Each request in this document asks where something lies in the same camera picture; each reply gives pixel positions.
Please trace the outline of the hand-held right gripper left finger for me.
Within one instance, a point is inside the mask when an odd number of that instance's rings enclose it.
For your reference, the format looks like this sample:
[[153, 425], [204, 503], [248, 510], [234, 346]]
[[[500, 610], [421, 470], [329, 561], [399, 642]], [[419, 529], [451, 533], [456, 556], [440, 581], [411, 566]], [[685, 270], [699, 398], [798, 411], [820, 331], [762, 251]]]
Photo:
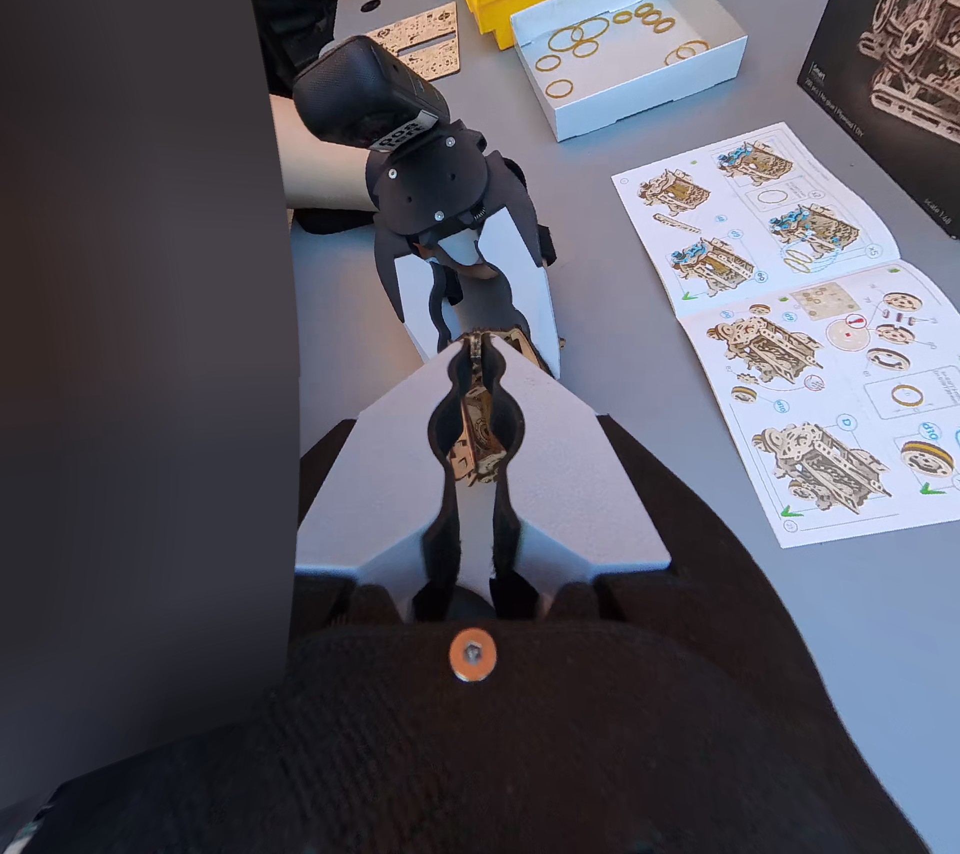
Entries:
[[450, 452], [473, 380], [460, 339], [359, 414], [299, 526], [297, 574], [379, 585], [415, 620], [446, 618], [462, 556]]

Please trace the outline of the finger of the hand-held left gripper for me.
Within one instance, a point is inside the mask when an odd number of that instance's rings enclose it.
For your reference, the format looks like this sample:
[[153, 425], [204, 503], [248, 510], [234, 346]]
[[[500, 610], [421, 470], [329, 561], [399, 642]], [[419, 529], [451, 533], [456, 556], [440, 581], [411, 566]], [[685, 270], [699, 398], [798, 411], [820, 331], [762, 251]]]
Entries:
[[394, 261], [404, 327], [423, 361], [431, 361], [463, 333], [448, 296], [445, 268], [435, 259], [405, 256]]
[[535, 261], [509, 210], [490, 215], [478, 250], [510, 286], [510, 300], [529, 329], [528, 340], [552, 376], [561, 376], [561, 347], [546, 268]]

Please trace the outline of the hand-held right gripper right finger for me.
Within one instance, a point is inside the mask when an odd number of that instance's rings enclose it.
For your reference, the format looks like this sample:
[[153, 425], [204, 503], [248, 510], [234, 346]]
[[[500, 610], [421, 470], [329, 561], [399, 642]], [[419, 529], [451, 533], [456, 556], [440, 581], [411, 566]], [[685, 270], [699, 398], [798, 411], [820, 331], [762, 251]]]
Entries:
[[536, 616], [571, 583], [668, 568], [670, 553], [599, 416], [485, 335], [488, 428], [504, 450], [492, 515], [494, 609]]

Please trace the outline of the wooden mechanical model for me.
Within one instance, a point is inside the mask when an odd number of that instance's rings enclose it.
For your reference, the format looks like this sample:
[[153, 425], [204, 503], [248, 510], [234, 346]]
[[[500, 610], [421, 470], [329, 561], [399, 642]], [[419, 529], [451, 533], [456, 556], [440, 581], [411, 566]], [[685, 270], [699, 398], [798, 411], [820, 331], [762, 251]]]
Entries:
[[542, 371], [549, 375], [552, 373], [519, 325], [504, 330], [465, 333], [454, 340], [455, 344], [470, 344], [472, 380], [461, 402], [462, 433], [450, 452], [449, 460], [455, 481], [465, 481], [469, 487], [493, 483], [498, 476], [498, 464], [506, 454], [490, 427], [493, 400], [482, 376], [480, 344], [483, 334], [498, 336]]

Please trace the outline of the person's left forearm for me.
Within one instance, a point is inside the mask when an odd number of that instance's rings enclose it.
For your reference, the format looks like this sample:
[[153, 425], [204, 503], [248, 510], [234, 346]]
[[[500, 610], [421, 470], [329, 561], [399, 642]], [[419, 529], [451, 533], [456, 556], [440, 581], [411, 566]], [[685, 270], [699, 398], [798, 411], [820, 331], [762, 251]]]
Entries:
[[375, 212], [366, 149], [317, 139], [291, 98], [271, 93], [270, 110], [288, 209]]

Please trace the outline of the laser-cut wooden parts sheet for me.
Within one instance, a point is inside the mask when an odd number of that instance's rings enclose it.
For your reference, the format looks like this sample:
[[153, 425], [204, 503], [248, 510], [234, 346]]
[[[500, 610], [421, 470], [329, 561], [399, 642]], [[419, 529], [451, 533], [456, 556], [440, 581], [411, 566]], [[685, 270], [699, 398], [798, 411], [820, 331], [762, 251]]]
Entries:
[[453, 0], [384, 25], [367, 36], [424, 80], [434, 81], [460, 71], [457, 5]]

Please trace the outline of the black model packaging box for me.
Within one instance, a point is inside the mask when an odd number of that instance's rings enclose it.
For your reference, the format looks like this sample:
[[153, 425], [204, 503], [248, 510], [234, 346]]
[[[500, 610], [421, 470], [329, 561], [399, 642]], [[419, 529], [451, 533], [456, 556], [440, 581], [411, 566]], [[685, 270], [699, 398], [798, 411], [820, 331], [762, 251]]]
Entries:
[[959, 0], [828, 0], [798, 86], [959, 236]]

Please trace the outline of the group of yellow rubber bands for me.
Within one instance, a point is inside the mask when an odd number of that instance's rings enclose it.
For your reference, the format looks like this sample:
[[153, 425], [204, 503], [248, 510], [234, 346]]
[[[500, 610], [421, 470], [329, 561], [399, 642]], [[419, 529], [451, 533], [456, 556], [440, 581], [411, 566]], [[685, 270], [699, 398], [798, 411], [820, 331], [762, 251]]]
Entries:
[[600, 93], [712, 48], [663, 0], [645, 0], [555, 29], [534, 42], [534, 80], [553, 103]]

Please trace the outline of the white cardboard box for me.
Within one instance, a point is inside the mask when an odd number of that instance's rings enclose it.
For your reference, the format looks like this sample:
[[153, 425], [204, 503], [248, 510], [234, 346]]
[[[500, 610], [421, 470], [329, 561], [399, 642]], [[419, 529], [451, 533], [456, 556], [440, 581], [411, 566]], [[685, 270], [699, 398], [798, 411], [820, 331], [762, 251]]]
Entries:
[[652, 0], [544, 0], [514, 13], [510, 26], [518, 56], [550, 128], [559, 142], [606, 128], [650, 108], [684, 99], [732, 80], [739, 71], [748, 35], [717, 0], [663, 0], [701, 32], [711, 49], [603, 92], [571, 101], [548, 100], [534, 79], [535, 42], [585, 18]]

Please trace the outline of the illustrated instruction booklet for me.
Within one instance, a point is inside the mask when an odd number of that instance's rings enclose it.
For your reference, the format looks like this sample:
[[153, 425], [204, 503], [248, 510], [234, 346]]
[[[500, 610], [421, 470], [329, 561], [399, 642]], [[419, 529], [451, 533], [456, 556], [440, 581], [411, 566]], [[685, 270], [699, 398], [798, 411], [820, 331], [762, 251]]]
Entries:
[[958, 310], [785, 123], [611, 182], [781, 547], [958, 520]]

